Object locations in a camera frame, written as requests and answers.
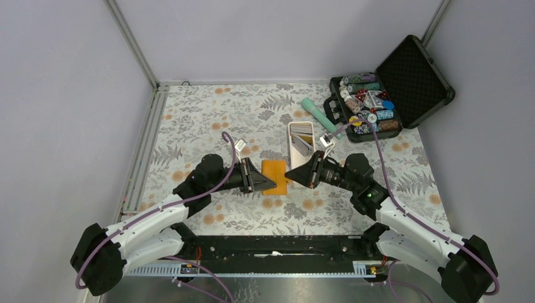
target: deck of cards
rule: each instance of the deck of cards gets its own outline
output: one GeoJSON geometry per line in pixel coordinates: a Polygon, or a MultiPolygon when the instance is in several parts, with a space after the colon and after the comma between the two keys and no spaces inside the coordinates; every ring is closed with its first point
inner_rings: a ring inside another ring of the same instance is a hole
{"type": "Polygon", "coordinates": [[[291,145],[304,157],[314,152],[312,128],[307,125],[290,125],[291,145]]]}

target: gray flower pattern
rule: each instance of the gray flower pattern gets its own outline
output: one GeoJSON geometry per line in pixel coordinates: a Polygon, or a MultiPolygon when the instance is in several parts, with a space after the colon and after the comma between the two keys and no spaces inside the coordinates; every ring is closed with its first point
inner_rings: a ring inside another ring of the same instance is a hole
{"type": "MultiPolygon", "coordinates": [[[[300,101],[308,97],[321,110],[330,94],[327,84],[171,86],[138,210],[171,193],[203,155],[217,153],[228,166],[230,149],[221,139],[222,131],[235,140],[244,139],[242,156],[257,169],[267,159],[286,160],[289,167],[288,123],[312,121],[316,140],[324,132],[300,101]]],[[[405,129],[380,145],[396,198],[447,227],[418,130],[405,129]]],[[[351,153],[364,153],[377,182],[385,184],[374,143],[354,144],[344,137],[336,142],[331,157],[343,164],[351,153]]],[[[327,184],[307,189],[289,183],[286,196],[234,189],[213,194],[212,203],[185,223],[198,235],[361,234],[373,221],[360,215],[350,198],[350,192],[327,184]]]]}

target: case lid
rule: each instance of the case lid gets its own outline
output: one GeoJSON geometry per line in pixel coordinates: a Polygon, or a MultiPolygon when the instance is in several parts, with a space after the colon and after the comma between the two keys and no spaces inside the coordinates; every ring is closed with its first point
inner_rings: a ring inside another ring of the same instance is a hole
{"type": "Polygon", "coordinates": [[[455,91],[440,74],[418,37],[409,35],[375,71],[404,128],[415,128],[453,100],[455,91]]]}

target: white wall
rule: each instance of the white wall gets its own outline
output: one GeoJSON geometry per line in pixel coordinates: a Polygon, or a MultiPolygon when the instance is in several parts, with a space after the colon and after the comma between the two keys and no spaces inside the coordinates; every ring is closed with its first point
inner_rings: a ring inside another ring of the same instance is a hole
{"type": "Polygon", "coordinates": [[[76,300],[70,257],[112,223],[150,93],[103,1],[3,1],[0,302],[76,300]]]}
{"type": "Polygon", "coordinates": [[[160,80],[324,80],[373,71],[440,0],[120,0],[160,80]]]}
{"type": "Polygon", "coordinates": [[[420,133],[452,228],[491,249],[491,303],[533,301],[533,16],[533,0],[456,0],[430,48],[457,97],[420,133]]]}

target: orange block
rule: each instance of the orange block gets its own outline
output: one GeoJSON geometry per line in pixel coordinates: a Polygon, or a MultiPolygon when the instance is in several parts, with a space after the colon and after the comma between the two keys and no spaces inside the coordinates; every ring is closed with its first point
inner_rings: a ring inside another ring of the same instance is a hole
{"type": "Polygon", "coordinates": [[[286,172],[286,161],[284,160],[263,160],[262,161],[262,175],[270,178],[277,183],[276,188],[262,191],[262,194],[269,195],[286,195],[288,188],[286,182],[288,179],[284,176],[286,172]]]}

